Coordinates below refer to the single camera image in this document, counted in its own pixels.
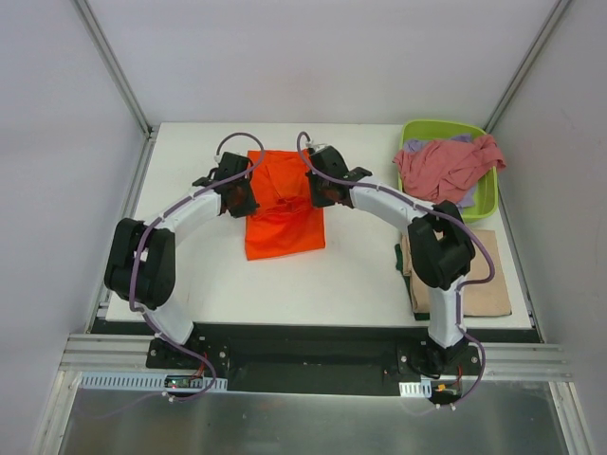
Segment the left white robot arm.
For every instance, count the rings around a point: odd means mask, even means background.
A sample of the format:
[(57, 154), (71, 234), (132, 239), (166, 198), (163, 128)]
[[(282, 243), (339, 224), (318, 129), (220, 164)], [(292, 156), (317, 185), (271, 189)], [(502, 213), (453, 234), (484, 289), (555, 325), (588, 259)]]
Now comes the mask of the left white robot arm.
[(175, 293), (176, 251), (203, 224), (227, 212), (234, 218), (254, 213), (251, 159), (222, 154), (207, 176), (189, 192), (148, 220), (121, 219), (115, 227), (104, 272), (104, 285), (148, 321), (169, 344), (167, 356), (181, 369), (193, 367), (200, 346), (194, 324)]

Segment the orange t shirt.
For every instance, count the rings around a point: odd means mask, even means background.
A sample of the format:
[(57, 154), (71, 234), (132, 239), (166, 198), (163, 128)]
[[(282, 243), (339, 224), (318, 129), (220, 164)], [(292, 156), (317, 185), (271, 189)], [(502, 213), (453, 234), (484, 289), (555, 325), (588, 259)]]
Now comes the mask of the orange t shirt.
[(252, 191), (259, 208), (246, 221), (245, 253), (250, 261), (284, 257), (326, 246), (323, 210), (312, 206), (300, 156), (291, 151), (250, 150), (261, 164)]

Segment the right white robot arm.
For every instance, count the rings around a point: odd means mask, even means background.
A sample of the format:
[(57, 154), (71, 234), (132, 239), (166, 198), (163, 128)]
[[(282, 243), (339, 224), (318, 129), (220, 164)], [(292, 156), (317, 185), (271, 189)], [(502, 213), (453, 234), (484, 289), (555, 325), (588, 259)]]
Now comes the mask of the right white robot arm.
[(461, 361), (457, 346), (465, 339), (458, 286), (470, 271), (475, 248), (456, 206), (411, 198), (373, 177), (368, 170), (352, 170), (332, 146), (298, 151), (306, 173), (312, 205), (336, 204), (375, 215), (397, 228), (409, 240), (416, 276), (429, 288), (431, 302), (428, 336), (433, 346), (427, 362), (436, 373), (449, 373)]

